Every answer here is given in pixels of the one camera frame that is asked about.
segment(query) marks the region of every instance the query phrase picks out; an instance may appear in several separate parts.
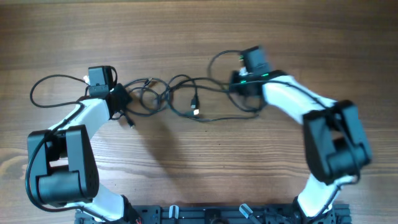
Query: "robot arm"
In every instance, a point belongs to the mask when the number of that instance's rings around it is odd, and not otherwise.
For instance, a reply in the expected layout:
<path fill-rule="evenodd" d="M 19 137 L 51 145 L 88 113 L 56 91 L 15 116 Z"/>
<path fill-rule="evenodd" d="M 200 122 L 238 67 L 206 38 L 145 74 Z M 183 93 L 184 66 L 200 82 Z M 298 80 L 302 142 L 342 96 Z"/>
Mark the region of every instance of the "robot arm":
<path fill-rule="evenodd" d="M 344 185 L 372 158 L 358 110 L 350 101 L 322 97 L 282 71 L 271 71 L 261 47 L 241 52 L 243 63 L 231 77 L 240 95 L 261 96 L 303 125 L 305 155 L 311 174 L 297 197 L 302 215 L 311 220 L 328 212 Z M 343 137 L 333 139 L 331 132 Z"/>
<path fill-rule="evenodd" d="M 84 207 L 85 212 L 97 214 L 97 222 L 134 219 L 137 214 L 126 197 L 115 194 L 100 184 L 98 169 L 90 139 L 114 112 L 121 111 L 132 100 L 121 84 L 113 82 L 111 67 L 89 68 L 90 96 L 79 101 L 83 109 L 69 123 L 57 130 L 33 161 L 30 172 L 32 196 L 40 205 L 54 207 Z M 80 105 L 66 118 L 80 110 Z M 29 159 L 38 142 L 50 130 L 35 131 L 28 137 Z M 50 166 L 61 157 L 68 165 Z"/>

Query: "cable connector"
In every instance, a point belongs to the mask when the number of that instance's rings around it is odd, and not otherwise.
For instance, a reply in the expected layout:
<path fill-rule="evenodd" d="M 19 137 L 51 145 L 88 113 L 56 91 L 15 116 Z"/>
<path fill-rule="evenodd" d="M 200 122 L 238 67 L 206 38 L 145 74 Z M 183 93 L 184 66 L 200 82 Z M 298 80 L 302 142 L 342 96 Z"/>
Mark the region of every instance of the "cable connector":
<path fill-rule="evenodd" d="M 147 87 L 150 82 L 152 81 L 152 78 L 148 78 L 145 82 L 144 82 L 144 86 L 143 87 Z"/>
<path fill-rule="evenodd" d="M 199 118 L 199 109 L 195 109 L 195 110 L 191 110 L 185 113 L 186 116 L 190 117 L 190 118 Z"/>
<path fill-rule="evenodd" d="M 195 95 L 192 100 L 191 100 L 191 108 L 198 110 L 199 113 L 199 97 L 198 95 Z"/>
<path fill-rule="evenodd" d="M 136 124 L 134 123 L 134 121 L 133 121 L 132 119 L 130 119 L 128 115 L 124 115 L 124 117 L 125 117 L 126 120 L 127 120 L 127 124 L 129 124 L 130 128 L 133 129 L 133 128 L 136 126 Z"/>

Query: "wood grain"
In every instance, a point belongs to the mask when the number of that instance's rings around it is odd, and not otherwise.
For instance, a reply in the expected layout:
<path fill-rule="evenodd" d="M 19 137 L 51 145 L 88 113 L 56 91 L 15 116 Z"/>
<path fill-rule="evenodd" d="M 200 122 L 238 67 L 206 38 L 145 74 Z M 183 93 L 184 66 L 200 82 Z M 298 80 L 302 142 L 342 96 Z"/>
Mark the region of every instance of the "wood grain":
<path fill-rule="evenodd" d="M 0 6 L 0 223 L 72 223 L 50 214 L 24 190 L 26 138 L 73 107 L 43 110 L 31 86 L 54 73 L 82 77 L 94 65 L 120 81 L 205 76 L 209 59 L 262 44 L 275 68 L 309 89 L 351 99 L 374 152 L 363 180 L 339 197 L 354 223 L 398 219 L 398 15 L 394 1 L 151 1 Z M 215 78 L 239 67 L 221 57 Z M 41 103 L 75 100 L 84 86 L 49 80 Z M 192 90 L 176 94 L 188 110 Z M 200 91 L 208 117 L 241 114 L 224 95 Z M 196 123 L 164 111 L 105 124 L 91 140 L 101 182 L 136 205 L 288 203 L 308 177 L 300 126 L 268 107 L 250 121 Z"/>

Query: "black cable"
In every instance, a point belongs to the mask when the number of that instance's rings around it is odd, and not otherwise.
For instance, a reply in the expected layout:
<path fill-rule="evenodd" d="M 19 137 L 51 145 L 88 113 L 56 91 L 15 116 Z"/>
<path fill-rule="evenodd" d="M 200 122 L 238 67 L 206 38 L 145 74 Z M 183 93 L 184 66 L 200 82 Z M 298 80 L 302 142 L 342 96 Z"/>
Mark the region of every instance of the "black cable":
<path fill-rule="evenodd" d="M 110 66 L 110 67 L 111 67 L 111 70 L 113 70 L 113 72 L 114 72 L 113 86 L 116 86 L 116 84 L 118 84 L 118 72 L 116 71 L 116 68 L 114 68 L 112 66 Z"/>
<path fill-rule="evenodd" d="M 211 74 L 211 67 L 213 66 L 214 61 L 221 55 L 228 54 L 228 53 L 241 53 L 241 50 L 225 50 L 223 52 L 220 52 L 216 54 L 209 62 L 207 66 L 207 77 L 208 78 L 213 78 L 213 74 Z"/>
<path fill-rule="evenodd" d="M 85 89 L 85 96 L 87 96 L 87 91 L 88 91 L 89 87 L 90 87 L 89 85 L 86 86 L 86 89 Z"/>
<path fill-rule="evenodd" d="M 179 77 L 185 77 L 185 80 L 182 80 L 180 82 L 178 82 L 176 85 L 171 86 L 171 83 Z M 209 81 L 212 82 L 216 85 L 219 86 L 218 89 L 215 88 L 210 88 L 207 86 L 202 86 L 202 85 L 197 85 L 196 81 L 198 80 L 205 80 L 205 81 Z M 149 88 L 149 83 L 150 82 L 160 82 L 165 86 L 165 90 L 162 93 L 157 93 L 156 91 L 154 91 L 153 89 Z M 143 86 L 139 86 L 139 87 L 135 87 L 130 89 L 128 92 L 131 93 L 133 91 L 140 91 L 140 95 L 139 95 L 139 102 L 141 104 L 141 106 L 148 111 L 148 113 L 139 113 L 137 111 L 133 111 L 132 109 L 126 108 L 127 112 L 130 112 L 134 115 L 137 116 L 152 116 L 160 111 L 165 110 L 167 107 L 169 107 L 175 114 L 181 116 L 181 117 L 185 117 L 185 118 L 190 118 L 193 119 L 195 121 L 201 121 L 201 122 L 209 122 L 209 121 L 220 121 L 220 120 L 225 120 L 225 119 L 253 119 L 258 117 L 258 113 L 265 107 L 265 103 L 261 100 L 260 101 L 260 105 L 258 108 L 243 108 L 242 106 L 239 106 L 237 104 L 237 102 L 234 101 L 234 99 L 231 97 L 229 90 L 227 90 L 224 85 L 219 82 L 218 80 L 215 80 L 213 78 L 208 78 L 208 77 L 200 77 L 200 78 L 191 78 L 188 75 L 176 75 L 174 76 L 168 83 L 166 83 L 165 81 L 159 79 L 159 78 L 138 78 L 136 80 L 130 81 L 129 83 L 125 84 L 124 87 L 128 88 L 131 85 L 134 84 L 138 84 L 138 83 L 144 83 Z M 193 102 L 195 100 L 195 102 L 198 104 L 199 102 L 199 98 L 198 98 L 198 89 L 205 89 L 205 90 L 210 90 L 210 91 L 215 91 L 215 92 L 219 92 L 219 93 L 224 93 L 227 94 L 228 99 L 233 103 L 233 105 L 235 105 L 239 110 L 243 111 L 243 112 L 249 112 L 249 113 L 254 113 L 253 116 L 232 116 L 232 117 L 225 117 L 225 118 L 200 118 L 199 116 L 196 116 L 193 114 L 192 111 L 186 112 L 186 113 L 182 113 L 180 111 L 178 111 L 177 109 L 174 108 L 173 103 L 172 103 L 172 99 L 173 99 L 173 93 L 181 88 L 194 88 L 195 90 L 195 94 L 193 96 L 193 100 L 191 102 Z M 144 104 L 144 100 L 143 100 L 143 96 L 144 93 L 146 91 L 151 92 L 152 94 L 155 95 L 155 99 L 154 101 L 156 102 L 155 104 L 155 108 L 148 108 L 145 104 Z"/>
<path fill-rule="evenodd" d="M 25 189 L 26 189 L 26 194 L 30 200 L 30 202 L 32 202 L 32 204 L 34 204 L 37 208 L 46 211 L 46 212 L 64 212 L 64 211 L 69 211 L 69 210 L 76 210 L 79 209 L 82 212 L 85 212 L 93 217 L 99 218 L 104 220 L 106 223 L 109 222 L 108 219 L 106 219 L 105 217 L 98 215 L 94 212 L 91 212 L 89 210 L 87 210 L 85 207 L 83 206 L 73 206 L 73 207 L 68 207 L 68 208 L 47 208 L 43 205 L 41 205 L 39 202 L 36 201 L 36 199 L 33 197 L 32 194 L 32 189 L 30 188 L 30 173 L 32 171 L 32 165 L 33 162 L 37 156 L 37 153 L 39 152 L 40 148 L 47 142 L 49 141 L 53 135 L 58 131 L 58 129 L 64 127 L 66 124 L 68 124 L 76 115 L 78 115 L 83 109 L 84 109 L 84 104 L 80 103 L 78 101 L 71 101 L 71 102 L 66 102 L 66 103 L 59 103 L 59 104 L 54 104 L 54 105 L 40 105 L 38 103 L 36 103 L 33 99 L 33 92 L 35 90 L 35 88 L 37 87 L 38 84 L 40 84 L 42 81 L 49 79 L 49 78 L 53 78 L 53 77 L 65 77 L 65 78 L 71 78 L 73 80 L 77 80 L 79 82 L 83 82 L 85 83 L 84 80 L 81 80 L 79 78 L 75 78 L 75 77 L 71 77 L 69 75 L 49 75 L 45 78 L 40 79 L 39 81 L 37 81 L 35 83 L 35 85 L 33 85 L 32 89 L 30 90 L 30 101 L 32 102 L 33 105 L 39 107 L 39 108 L 54 108 L 54 107 L 58 107 L 58 106 L 65 106 L 65 105 L 79 105 L 79 108 L 68 118 L 65 118 L 58 126 L 56 126 L 55 128 L 53 128 L 53 130 L 51 130 L 50 132 L 48 132 L 44 138 L 38 143 L 38 145 L 36 146 L 36 148 L 33 150 L 31 157 L 28 161 L 27 164 L 27 168 L 26 168 L 26 174 L 25 174 Z"/>

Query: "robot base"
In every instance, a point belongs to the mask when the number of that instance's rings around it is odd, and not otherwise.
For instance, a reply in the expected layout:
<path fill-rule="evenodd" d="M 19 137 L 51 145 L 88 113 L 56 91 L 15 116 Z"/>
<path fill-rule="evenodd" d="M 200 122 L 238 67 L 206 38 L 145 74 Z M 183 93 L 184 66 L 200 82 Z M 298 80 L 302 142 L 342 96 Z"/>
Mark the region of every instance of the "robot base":
<path fill-rule="evenodd" d="M 141 217 L 141 222 L 130 224 L 253 224 L 251 219 L 245 218 L 239 207 L 181 207 L 177 217 L 169 218 L 170 207 L 132 206 Z M 300 213 L 294 212 L 292 204 L 270 204 L 251 207 L 253 216 L 261 224 L 302 224 Z M 122 220 L 111 222 L 126 224 Z M 351 224 L 349 205 L 333 205 L 333 209 L 313 222 L 314 224 Z M 91 216 L 76 211 L 75 224 L 100 224 Z"/>

